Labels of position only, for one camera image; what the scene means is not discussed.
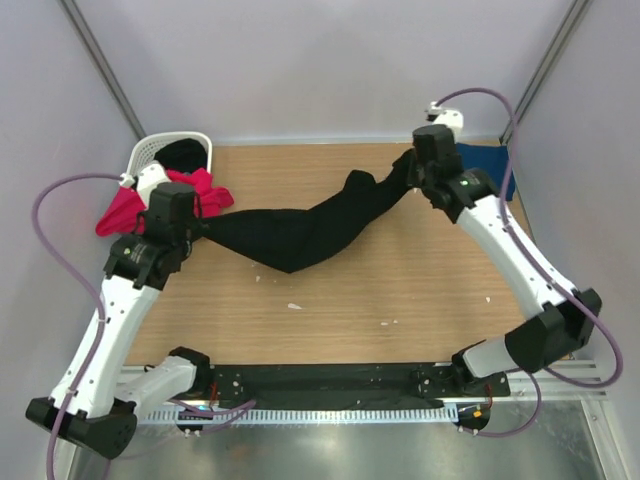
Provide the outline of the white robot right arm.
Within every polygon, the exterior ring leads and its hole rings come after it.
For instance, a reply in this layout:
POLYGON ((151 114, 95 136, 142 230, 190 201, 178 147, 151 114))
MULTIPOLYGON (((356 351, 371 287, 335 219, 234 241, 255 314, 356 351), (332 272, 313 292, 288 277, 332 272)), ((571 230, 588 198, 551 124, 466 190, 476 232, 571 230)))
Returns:
POLYGON ((413 131, 408 183, 469 235, 488 255, 514 294, 523 324, 501 337, 456 353, 451 384, 471 396, 487 377, 520 369, 536 373, 579 350, 594 329, 602 307, 593 289, 579 291, 546 260, 524 234, 499 191, 479 168, 467 169, 454 133, 444 125, 413 131))

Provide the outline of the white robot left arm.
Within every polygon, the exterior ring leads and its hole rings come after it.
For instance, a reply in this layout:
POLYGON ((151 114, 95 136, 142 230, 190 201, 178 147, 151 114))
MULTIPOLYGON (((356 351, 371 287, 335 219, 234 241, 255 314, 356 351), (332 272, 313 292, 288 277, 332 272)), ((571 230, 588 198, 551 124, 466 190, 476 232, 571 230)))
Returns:
POLYGON ((52 438, 113 460, 157 406, 179 395, 198 400, 210 392, 209 357, 186 347, 171 350, 128 383, 117 383, 142 321, 191 253, 197 200, 190 185, 159 184, 140 215, 142 232, 112 244, 101 288, 91 292, 96 310, 72 362, 53 391, 26 409, 26 418, 52 438))

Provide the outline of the black t-shirt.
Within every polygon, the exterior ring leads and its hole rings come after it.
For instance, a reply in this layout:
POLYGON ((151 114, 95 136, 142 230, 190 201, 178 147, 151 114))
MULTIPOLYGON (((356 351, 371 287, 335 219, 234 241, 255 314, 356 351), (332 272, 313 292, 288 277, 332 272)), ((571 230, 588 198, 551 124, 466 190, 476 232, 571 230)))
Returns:
POLYGON ((393 208, 409 191, 414 158, 405 151, 380 182, 353 170, 342 189, 306 210, 253 209, 204 219, 201 237, 284 273, 295 273, 326 261, 346 249, 373 221, 393 208))

